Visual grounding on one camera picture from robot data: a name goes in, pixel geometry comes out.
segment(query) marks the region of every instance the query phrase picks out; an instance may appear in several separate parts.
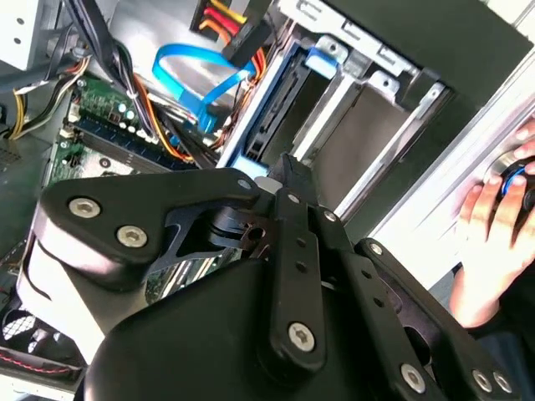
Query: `silver screw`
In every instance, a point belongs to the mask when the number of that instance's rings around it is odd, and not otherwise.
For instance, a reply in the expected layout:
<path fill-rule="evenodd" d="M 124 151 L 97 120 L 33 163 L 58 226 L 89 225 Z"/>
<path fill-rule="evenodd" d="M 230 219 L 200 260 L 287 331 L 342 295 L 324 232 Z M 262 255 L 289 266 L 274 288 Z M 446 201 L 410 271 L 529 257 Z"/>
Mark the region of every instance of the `silver screw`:
<path fill-rule="evenodd" d="M 471 375 L 474 377 L 474 380 L 476 380 L 477 385 L 484 391 L 487 393 L 492 391 L 491 382 L 489 382 L 488 378 L 483 373 L 477 369 L 474 369 L 471 371 Z"/>
<path fill-rule="evenodd" d="M 496 380 L 496 383 L 498 383 L 498 386 L 502 388 L 503 391 L 506 393 L 512 393 L 511 384 L 498 372 L 494 372 L 492 374 L 494 376 L 494 380 Z"/>
<path fill-rule="evenodd" d="M 141 248 L 148 241 L 145 232 L 136 226 L 122 226 L 117 231 L 117 239 L 129 248 Z"/>
<path fill-rule="evenodd" d="M 332 211 L 324 211 L 325 217 L 327 217 L 327 220 L 335 222 L 336 221 L 336 215 Z"/>
<path fill-rule="evenodd" d="M 242 187 L 242 188 L 245 188 L 246 190 L 250 190 L 252 187 L 251 187 L 251 184 L 249 184 L 247 181 L 245 180 L 238 180 L 237 183 Z"/>
<path fill-rule="evenodd" d="M 423 394 L 425 392 L 425 380 L 421 377 L 420 372 L 408 363 L 401 365 L 401 376 L 409 387 L 415 390 L 418 394 Z"/>
<path fill-rule="evenodd" d="M 69 210 L 75 216 L 92 219 L 100 214 L 100 206 L 88 198 L 76 198 L 69 202 Z"/>
<path fill-rule="evenodd" d="M 288 329 L 288 336 L 293 345 L 304 353 L 310 353 L 316 343 L 314 335 L 304 324 L 295 322 Z"/>
<path fill-rule="evenodd" d="M 371 244 L 369 246 L 371 248 L 371 250 L 373 252 L 375 252 L 377 255 L 382 255 L 383 254 L 383 250 L 381 249 L 381 247 L 377 244 Z"/>
<path fill-rule="evenodd" d="M 288 198 L 290 198 L 293 203 L 299 203 L 299 198 L 294 194 L 288 194 Z"/>

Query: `connector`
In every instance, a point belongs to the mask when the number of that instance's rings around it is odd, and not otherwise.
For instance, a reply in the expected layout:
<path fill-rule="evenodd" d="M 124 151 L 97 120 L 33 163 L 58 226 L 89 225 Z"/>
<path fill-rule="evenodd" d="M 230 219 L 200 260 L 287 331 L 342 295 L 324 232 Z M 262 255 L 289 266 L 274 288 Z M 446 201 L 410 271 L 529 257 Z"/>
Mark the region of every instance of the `connector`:
<path fill-rule="evenodd" d="M 254 22 L 249 18 L 237 35 L 232 38 L 232 41 L 223 49 L 223 57 L 241 69 L 264 45 L 270 35 L 271 27 L 266 21 L 261 19 Z"/>

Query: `orange wire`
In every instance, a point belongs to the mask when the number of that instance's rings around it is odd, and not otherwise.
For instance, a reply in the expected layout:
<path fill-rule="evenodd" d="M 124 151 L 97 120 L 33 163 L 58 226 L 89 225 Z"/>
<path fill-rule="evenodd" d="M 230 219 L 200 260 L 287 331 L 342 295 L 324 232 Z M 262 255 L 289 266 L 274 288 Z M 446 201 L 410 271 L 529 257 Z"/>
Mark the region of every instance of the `orange wire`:
<path fill-rule="evenodd" d="M 264 54 L 264 51 L 261 48 L 257 51 L 257 54 L 259 55 L 260 61 L 262 63 L 262 66 L 261 66 L 262 73 L 260 74 L 260 77 L 258 78 L 260 79 L 266 73 L 267 62 L 266 62 L 266 55 Z"/>
<path fill-rule="evenodd" d="M 173 148 L 171 146 L 171 144 L 169 144 L 169 142 L 167 141 L 167 138 L 165 137 L 165 135 L 161 132 L 161 128 L 160 128 L 160 125 L 158 123 L 158 120 L 156 119 L 156 116 L 155 116 L 155 113 L 154 113 L 154 109 L 152 108 L 152 103 L 151 101 L 149 100 L 149 95 L 147 94 L 147 91 L 145 89 L 145 86 L 143 86 L 143 84 L 141 83 L 140 81 L 140 78 L 137 76 L 137 74 L 134 74 L 134 80 L 135 80 L 135 84 L 136 86 L 138 87 L 138 90 L 140 91 L 141 93 L 141 97 L 142 97 L 142 100 L 144 101 L 145 103 L 145 106 L 149 112 L 149 116 L 150 116 L 150 119 L 152 120 L 154 126 L 155 126 L 155 131 L 156 133 L 158 134 L 158 136 L 160 137 L 160 141 L 161 143 L 164 145 L 164 147 L 166 148 L 166 150 L 171 153 L 173 156 L 175 156 L 176 158 L 178 159 L 181 159 L 183 161 L 192 161 L 193 158 L 191 156 L 187 156 L 187 155 L 183 155 L 182 153 L 180 153 L 178 150 L 176 150 L 175 148 Z"/>
<path fill-rule="evenodd" d="M 205 19 L 201 25 L 199 25 L 199 29 L 202 30 L 206 27 L 209 27 L 213 29 L 219 36 L 222 37 L 225 44 L 228 44 L 231 41 L 230 35 L 227 33 L 225 29 L 223 29 L 221 26 L 217 25 L 214 21 L 211 19 Z"/>
<path fill-rule="evenodd" d="M 225 44 L 229 44 L 229 42 L 231 41 L 231 37 L 229 36 L 227 31 L 221 25 L 218 25 L 215 21 L 212 21 L 211 19 L 205 19 L 201 23 L 201 25 L 199 25 L 200 30 L 206 27 L 212 28 L 219 36 L 221 36 Z M 257 62 L 257 60 L 254 57 L 251 59 L 251 61 L 252 61 L 252 65 L 254 65 L 254 69 L 257 71 L 257 79 L 260 79 L 263 76 L 262 66 Z"/>

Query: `metal panel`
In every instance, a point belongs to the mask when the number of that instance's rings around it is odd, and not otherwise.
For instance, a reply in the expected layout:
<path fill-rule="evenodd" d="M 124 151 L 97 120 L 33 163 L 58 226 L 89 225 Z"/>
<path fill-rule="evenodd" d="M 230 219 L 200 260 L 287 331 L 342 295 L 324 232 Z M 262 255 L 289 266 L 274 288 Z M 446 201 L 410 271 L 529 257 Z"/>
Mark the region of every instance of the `metal panel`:
<path fill-rule="evenodd" d="M 424 287 L 457 264 L 454 226 L 466 193 L 518 146 L 512 134 L 535 112 L 535 51 L 372 231 Z"/>
<path fill-rule="evenodd" d="M 0 59 L 18 69 L 33 63 L 43 0 L 3 2 L 0 13 Z"/>
<path fill-rule="evenodd" d="M 532 47 L 477 1 L 326 2 L 416 66 L 437 73 L 447 87 L 480 106 Z"/>

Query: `yellow power cable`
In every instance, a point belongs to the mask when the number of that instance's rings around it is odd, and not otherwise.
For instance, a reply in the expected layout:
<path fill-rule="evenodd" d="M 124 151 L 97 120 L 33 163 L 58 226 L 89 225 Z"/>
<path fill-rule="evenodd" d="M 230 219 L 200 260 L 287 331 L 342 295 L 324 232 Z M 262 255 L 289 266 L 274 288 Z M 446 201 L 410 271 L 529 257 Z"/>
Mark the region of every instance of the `yellow power cable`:
<path fill-rule="evenodd" d="M 225 4 L 218 2 L 217 0 L 210 0 L 210 3 L 217 8 L 219 11 L 223 11 L 226 15 L 234 19 L 235 21 L 238 21 L 240 24 L 244 24 L 247 22 L 247 18 L 243 17 L 241 14 L 238 14 L 231 9 L 229 9 Z"/>
<path fill-rule="evenodd" d="M 10 135 L 10 138 L 17 136 L 20 130 L 23 128 L 24 124 L 24 104 L 23 104 L 23 97 L 19 94 L 15 93 L 16 90 L 13 90 L 13 96 L 15 96 L 15 102 L 17 103 L 17 119 L 15 120 L 15 126 L 13 127 L 13 131 Z"/>

